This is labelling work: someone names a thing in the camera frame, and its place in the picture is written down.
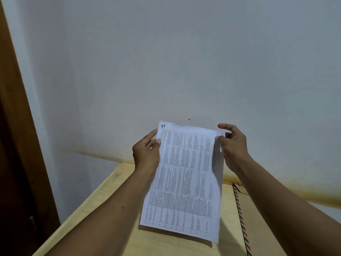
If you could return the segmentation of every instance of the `person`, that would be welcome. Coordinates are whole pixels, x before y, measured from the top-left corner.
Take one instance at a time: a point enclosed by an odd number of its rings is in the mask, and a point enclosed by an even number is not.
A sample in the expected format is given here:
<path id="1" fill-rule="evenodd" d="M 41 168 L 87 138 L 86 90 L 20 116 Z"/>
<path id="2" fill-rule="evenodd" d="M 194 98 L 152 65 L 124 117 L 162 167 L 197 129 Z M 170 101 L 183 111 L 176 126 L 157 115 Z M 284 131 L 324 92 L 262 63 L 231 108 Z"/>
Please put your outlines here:
<path id="1" fill-rule="evenodd" d="M 241 180 L 258 211 L 288 255 L 341 255 L 341 224 L 284 187 L 248 153 L 234 125 L 219 136 L 226 165 Z M 46 255 L 119 255 L 125 247 L 160 161 L 154 129 L 133 146 L 135 170 L 96 210 Z"/>

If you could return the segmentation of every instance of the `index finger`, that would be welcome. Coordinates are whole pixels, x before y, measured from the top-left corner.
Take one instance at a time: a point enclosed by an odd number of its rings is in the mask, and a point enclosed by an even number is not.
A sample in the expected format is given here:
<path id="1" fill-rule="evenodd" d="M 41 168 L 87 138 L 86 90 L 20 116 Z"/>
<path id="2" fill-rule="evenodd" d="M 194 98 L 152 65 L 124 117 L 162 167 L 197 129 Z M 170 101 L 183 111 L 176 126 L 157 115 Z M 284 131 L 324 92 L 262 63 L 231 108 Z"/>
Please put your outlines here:
<path id="1" fill-rule="evenodd" d="M 232 132 L 232 135 L 241 133 L 241 131 L 235 125 L 231 125 L 231 124 L 219 123 L 218 128 L 229 130 Z"/>
<path id="2" fill-rule="evenodd" d="M 158 130 L 154 129 L 153 131 L 151 131 L 151 133 L 149 133 L 148 135 L 143 137 L 138 143 L 143 143 L 143 144 L 147 145 L 148 142 L 157 134 L 157 132 L 158 132 Z"/>

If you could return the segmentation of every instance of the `person's right arm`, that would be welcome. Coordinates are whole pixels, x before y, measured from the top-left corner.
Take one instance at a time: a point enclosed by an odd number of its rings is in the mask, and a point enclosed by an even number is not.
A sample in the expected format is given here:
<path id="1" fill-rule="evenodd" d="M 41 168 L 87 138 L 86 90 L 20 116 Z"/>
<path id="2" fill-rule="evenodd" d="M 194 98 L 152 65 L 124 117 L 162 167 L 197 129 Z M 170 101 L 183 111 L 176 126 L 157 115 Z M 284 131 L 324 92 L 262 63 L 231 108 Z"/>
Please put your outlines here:
<path id="1" fill-rule="evenodd" d="M 277 181 L 248 153 L 245 135 L 234 125 L 218 137 L 226 165 L 243 183 L 265 222 L 288 255 L 341 255 L 341 224 Z"/>

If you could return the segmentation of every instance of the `person's left arm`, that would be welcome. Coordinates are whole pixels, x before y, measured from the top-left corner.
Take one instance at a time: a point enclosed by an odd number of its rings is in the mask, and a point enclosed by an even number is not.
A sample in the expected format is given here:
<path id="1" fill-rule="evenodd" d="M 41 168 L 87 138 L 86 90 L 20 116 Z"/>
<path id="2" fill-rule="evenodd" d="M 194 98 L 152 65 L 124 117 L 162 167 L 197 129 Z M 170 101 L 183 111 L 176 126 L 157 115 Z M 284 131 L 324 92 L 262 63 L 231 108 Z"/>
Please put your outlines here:
<path id="1" fill-rule="evenodd" d="M 129 238 L 141 202 L 159 165 L 157 129 L 133 146 L 135 170 L 98 208 L 64 236 L 46 255 L 119 255 Z"/>

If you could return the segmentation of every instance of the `paper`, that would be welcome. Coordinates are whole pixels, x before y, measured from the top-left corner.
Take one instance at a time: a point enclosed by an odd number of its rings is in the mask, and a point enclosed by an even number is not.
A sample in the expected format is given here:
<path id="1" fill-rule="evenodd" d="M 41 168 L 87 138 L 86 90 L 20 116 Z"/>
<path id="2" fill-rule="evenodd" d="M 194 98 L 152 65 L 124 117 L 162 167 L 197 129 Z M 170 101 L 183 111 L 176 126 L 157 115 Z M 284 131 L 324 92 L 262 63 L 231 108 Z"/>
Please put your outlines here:
<path id="1" fill-rule="evenodd" d="M 160 121 L 160 164 L 141 225 L 218 243 L 224 156 L 217 135 L 225 131 Z"/>

